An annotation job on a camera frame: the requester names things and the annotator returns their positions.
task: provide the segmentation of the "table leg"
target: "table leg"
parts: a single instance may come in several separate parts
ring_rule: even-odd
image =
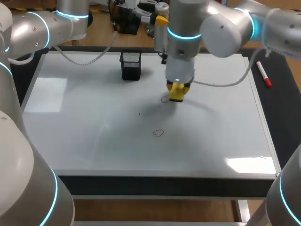
[[[248,222],[250,219],[250,211],[247,200],[236,200],[236,207],[238,212],[238,220],[240,222]]]

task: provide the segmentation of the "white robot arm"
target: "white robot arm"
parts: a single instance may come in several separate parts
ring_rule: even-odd
[[[214,0],[173,0],[166,78],[178,83],[193,80],[193,59],[201,39],[217,57],[229,57],[252,40],[268,51],[301,58],[300,17],[298,12],[271,9],[253,0],[236,8]]]

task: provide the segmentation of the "glowing blue ring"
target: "glowing blue ring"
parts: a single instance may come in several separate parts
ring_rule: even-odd
[[[301,226],[301,221],[299,221],[297,219],[297,217],[293,214],[293,212],[291,211],[291,209],[288,207],[286,201],[285,201],[285,198],[283,196],[283,192],[282,192],[282,184],[281,184],[281,179],[282,179],[282,174],[280,175],[280,182],[279,182],[279,187],[280,187],[280,194],[281,194],[281,198],[282,198],[282,201],[287,209],[287,211],[289,212],[289,214],[292,216],[292,218],[294,218],[294,220]]]
[[[250,15],[250,13],[249,13],[249,11],[244,10],[244,9],[241,9],[241,8],[234,8],[234,9],[237,9],[237,10],[239,10],[239,11],[242,11],[242,12],[243,12],[244,14],[246,14],[246,15],[248,16],[248,18],[250,19],[251,24],[252,24],[252,28],[253,28],[253,32],[252,32],[252,35],[251,35],[251,38],[250,38],[250,39],[252,39],[253,36],[254,36],[254,34],[255,34],[255,23],[254,23],[254,20],[253,20],[253,18],[251,17],[251,15]]]
[[[177,35],[175,33],[173,33],[169,27],[167,28],[168,30],[168,33],[170,33],[172,36],[178,38],[178,39],[183,39],[183,40],[192,40],[192,39],[198,39],[199,37],[201,37],[202,35],[201,34],[198,34],[196,36],[192,36],[192,37],[185,37],[185,36],[180,36],[180,35]]]
[[[50,41],[50,32],[49,32],[49,28],[48,28],[48,26],[47,26],[47,23],[46,23],[46,21],[45,21],[39,14],[36,14],[36,13],[33,13],[33,12],[29,12],[29,13],[34,14],[34,15],[36,15],[38,18],[40,18],[40,19],[43,21],[43,23],[45,24],[46,28],[47,28],[48,40],[47,40],[46,45],[44,46],[44,48],[46,48],[46,47],[48,46],[48,44],[49,44],[49,41]]]
[[[50,207],[50,210],[48,212],[48,214],[46,215],[46,217],[44,218],[44,220],[42,221],[42,223],[39,225],[39,226],[43,226],[45,225],[46,221],[48,220],[48,218],[50,217],[50,214],[52,213],[53,211],[53,208],[55,207],[55,202],[56,202],[56,199],[57,199],[57,179],[56,179],[56,175],[55,173],[53,172],[53,170],[51,169],[52,173],[53,173],[53,176],[55,177],[55,197],[53,199],[53,202],[52,202],[52,205]]]
[[[13,74],[11,73],[11,71],[9,70],[8,67],[6,67],[3,63],[0,62],[0,65],[2,65],[6,70],[8,70],[8,72],[10,73],[11,76],[13,76]]]
[[[82,18],[88,18],[89,15],[85,15],[85,16],[74,16],[74,15],[69,15],[69,14],[65,14],[65,13],[62,13],[60,11],[56,11],[58,14],[62,15],[62,16],[67,16],[67,17],[71,17],[71,18],[77,18],[77,19],[82,19]]]

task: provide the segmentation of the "wooden floor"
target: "wooden floor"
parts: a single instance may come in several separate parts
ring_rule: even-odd
[[[46,7],[53,8],[55,0],[44,0]],[[239,4],[230,0],[230,5]],[[298,9],[300,0],[259,0],[273,8]],[[38,8],[41,0],[13,0],[8,7]],[[117,47],[153,47],[153,40],[140,27],[139,33],[118,35],[114,44]],[[112,28],[107,14],[94,13],[94,22],[88,29],[87,37],[79,41],[82,46],[107,46],[112,39]],[[258,44],[247,43],[247,48]],[[287,59],[295,80],[301,89],[301,63]],[[248,201],[253,214],[261,200]],[[237,220],[234,204],[229,200],[75,200],[76,220],[85,221],[212,221],[234,222]]]

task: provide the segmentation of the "black border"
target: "black border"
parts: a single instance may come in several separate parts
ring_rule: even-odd
[[[105,47],[66,47],[63,51],[101,52]],[[152,48],[111,48],[110,52],[135,49],[153,52]],[[241,49],[249,57],[253,49]],[[16,89],[22,103],[34,72],[45,50],[38,51],[30,64],[12,66]],[[301,94],[290,68],[281,55],[272,53],[265,58],[262,51],[256,58],[261,61],[273,87],[268,89],[256,66],[252,67],[269,130],[281,168],[285,166],[301,143]],[[215,178],[154,178],[154,177],[83,177],[60,176],[72,195],[162,195],[203,197],[266,197],[273,180],[215,179]]]

